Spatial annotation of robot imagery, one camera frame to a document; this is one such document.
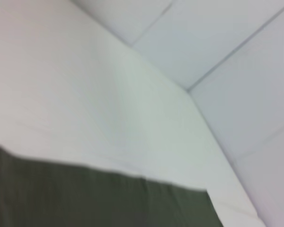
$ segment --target white surface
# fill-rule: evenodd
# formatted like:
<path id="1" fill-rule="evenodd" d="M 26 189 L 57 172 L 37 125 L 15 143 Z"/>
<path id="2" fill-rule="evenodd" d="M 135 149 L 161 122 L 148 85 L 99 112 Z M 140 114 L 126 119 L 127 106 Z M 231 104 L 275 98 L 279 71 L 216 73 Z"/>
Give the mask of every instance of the white surface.
<path id="1" fill-rule="evenodd" d="M 134 45 L 184 88 L 284 6 L 284 0 L 177 0 Z"/>
<path id="2" fill-rule="evenodd" d="M 284 227 L 284 13 L 192 96 L 260 216 Z"/>
<path id="3" fill-rule="evenodd" d="M 172 0 L 72 0 L 127 44 L 157 20 Z"/>
<path id="4" fill-rule="evenodd" d="M 257 218 L 189 95 L 65 0 L 0 0 L 0 144 L 207 189 Z"/>

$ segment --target dark fabric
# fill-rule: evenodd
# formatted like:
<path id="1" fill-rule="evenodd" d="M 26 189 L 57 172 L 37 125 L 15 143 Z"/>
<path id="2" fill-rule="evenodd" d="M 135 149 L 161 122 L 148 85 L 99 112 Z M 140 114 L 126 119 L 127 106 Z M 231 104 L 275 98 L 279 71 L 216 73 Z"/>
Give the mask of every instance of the dark fabric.
<path id="1" fill-rule="evenodd" d="M 207 192 L 0 148 L 0 227 L 222 227 Z"/>

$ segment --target dark green cloth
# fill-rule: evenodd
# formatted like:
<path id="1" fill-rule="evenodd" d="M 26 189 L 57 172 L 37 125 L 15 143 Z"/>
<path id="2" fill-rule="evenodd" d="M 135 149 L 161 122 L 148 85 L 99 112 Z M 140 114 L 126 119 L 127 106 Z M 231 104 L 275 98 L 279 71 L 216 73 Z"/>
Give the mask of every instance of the dark green cloth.
<path id="1" fill-rule="evenodd" d="M 0 148 L 0 227 L 222 227 L 207 192 Z"/>

